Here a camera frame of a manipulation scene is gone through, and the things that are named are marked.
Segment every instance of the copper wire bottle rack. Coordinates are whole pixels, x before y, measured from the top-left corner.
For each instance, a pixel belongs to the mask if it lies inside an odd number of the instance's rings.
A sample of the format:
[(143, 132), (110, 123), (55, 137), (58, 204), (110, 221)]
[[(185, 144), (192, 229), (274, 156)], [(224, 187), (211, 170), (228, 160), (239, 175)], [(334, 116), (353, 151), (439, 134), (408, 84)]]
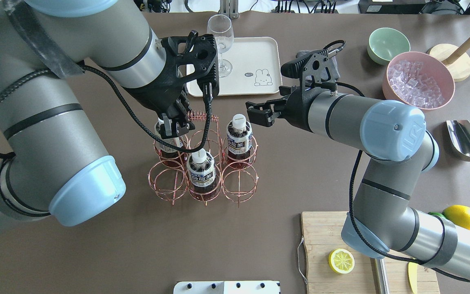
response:
[[(206, 113), (202, 111), (191, 111), (188, 116), (194, 122), (206, 121)], [(237, 207), (239, 207), (240, 203), (248, 201), (253, 196), (259, 179), (252, 166), (256, 160), (258, 147), (255, 137), (252, 138), (250, 156), (245, 160), (234, 160), (229, 158), (224, 147), (218, 116), (211, 115), (211, 126), (208, 132), (210, 134), (208, 134), (204, 149), (211, 153), (215, 159), (215, 172), (219, 179), (216, 187), (207, 193), (195, 192), (195, 186), (191, 183), (186, 172), (188, 153), (178, 152), (178, 156), (175, 158), (164, 158), (157, 144), (153, 142), (153, 149), (158, 154), (159, 161), (150, 169), (148, 181), (150, 188), (159, 198), (174, 205), (177, 199), (188, 192), (193, 199), (201, 201), (207, 206), (208, 201), (214, 200), (222, 192), (227, 199), (237, 203)], [(187, 136), (183, 136), (184, 145), (187, 148), (197, 147), (200, 144), (202, 133), (203, 130), (198, 130), (189, 139)]]

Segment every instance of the brown table surface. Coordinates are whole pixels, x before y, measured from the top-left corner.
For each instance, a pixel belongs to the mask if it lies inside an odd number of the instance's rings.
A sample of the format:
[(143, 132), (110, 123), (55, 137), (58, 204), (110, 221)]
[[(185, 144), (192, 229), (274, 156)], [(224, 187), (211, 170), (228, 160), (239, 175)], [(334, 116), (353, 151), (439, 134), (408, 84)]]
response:
[[(146, 16), (157, 35), (164, 37), (186, 36), (192, 28), (204, 33), (210, 15)], [(386, 68), (367, 56), (369, 33), (379, 27), (396, 28), (407, 35), (413, 50), (425, 52), (438, 43), (460, 45), (470, 35), (470, 16), (251, 12), (243, 13), (233, 27), (237, 37), (276, 39), (282, 63), (298, 50), (345, 39), (347, 45), (338, 55), (340, 81), (383, 99), (381, 76)], [(177, 281), (256, 279), (279, 280), (284, 294), (304, 293), (295, 257), (299, 215), (347, 210), (355, 149), (293, 128), (284, 120), (272, 128), (255, 126), (260, 179), (251, 201), (237, 208), (219, 197), (205, 207), (185, 197), (171, 207), (155, 196), (146, 181), (156, 161), (153, 141), (130, 119), (108, 85), (92, 74), (70, 83), (116, 158), (127, 192), (112, 208), (76, 227), (63, 227), (48, 218), (1, 234), (0, 293), (170, 294)], [(285, 78), (284, 84), (295, 81)], [(244, 102), (278, 97), (219, 97), (213, 109), (223, 128), (232, 115), (246, 113)], [(191, 100), (195, 109), (202, 109), (200, 99)], [(151, 127), (155, 114), (134, 99), (129, 101)], [(457, 83), (452, 102), (426, 118), (441, 155), (436, 167), (422, 175), (411, 205), (424, 212), (439, 212), (453, 204), (470, 206), (470, 163), (451, 156), (444, 133), (445, 120), (470, 120), (470, 77)], [(0, 149), (5, 149), (2, 135)], [(360, 173), (367, 158), (362, 162)], [(470, 292), (470, 284), (446, 277), (440, 276), (439, 284), (445, 294)]]

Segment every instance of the ur logo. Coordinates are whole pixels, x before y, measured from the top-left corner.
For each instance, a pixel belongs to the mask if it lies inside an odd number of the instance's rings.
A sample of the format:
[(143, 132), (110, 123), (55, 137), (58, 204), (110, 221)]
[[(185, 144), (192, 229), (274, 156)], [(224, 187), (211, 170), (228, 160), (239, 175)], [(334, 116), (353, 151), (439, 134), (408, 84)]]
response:
[(405, 147), (408, 149), (414, 150), (417, 147), (417, 144), (420, 142), (420, 138), (422, 137), (422, 133), (425, 131), (425, 127), (419, 125), (418, 123), (415, 123), (412, 125), (409, 136), (405, 138)]

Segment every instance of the white bottle cap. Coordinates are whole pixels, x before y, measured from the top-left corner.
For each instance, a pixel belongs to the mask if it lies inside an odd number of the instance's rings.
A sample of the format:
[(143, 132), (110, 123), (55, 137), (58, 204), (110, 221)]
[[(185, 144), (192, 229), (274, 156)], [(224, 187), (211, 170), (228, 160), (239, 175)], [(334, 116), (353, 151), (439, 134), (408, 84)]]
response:
[(246, 128), (246, 117), (241, 114), (233, 116), (233, 128), (237, 130), (243, 130)]
[(201, 164), (206, 161), (206, 151), (203, 149), (200, 149), (197, 152), (192, 153), (192, 159), (194, 163)]

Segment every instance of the wooden cutting board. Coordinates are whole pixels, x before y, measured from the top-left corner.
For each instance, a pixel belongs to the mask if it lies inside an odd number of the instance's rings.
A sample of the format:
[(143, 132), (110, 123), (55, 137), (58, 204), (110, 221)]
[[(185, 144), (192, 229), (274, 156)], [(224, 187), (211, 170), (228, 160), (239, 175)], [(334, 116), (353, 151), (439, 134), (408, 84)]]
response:
[[(340, 237), (345, 219), (346, 212), (302, 212), (308, 294), (377, 293), (371, 259), (346, 245)], [(355, 258), (355, 268), (349, 274), (337, 274), (328, 265), (329, 253), (337, 248), (351, 251)], [(412, 293), (406, 262), (386, 258), (386, 269), (392, 294)], [(418, 266), (417, 279), (419, 294), (440, 294), (434, 270)]]

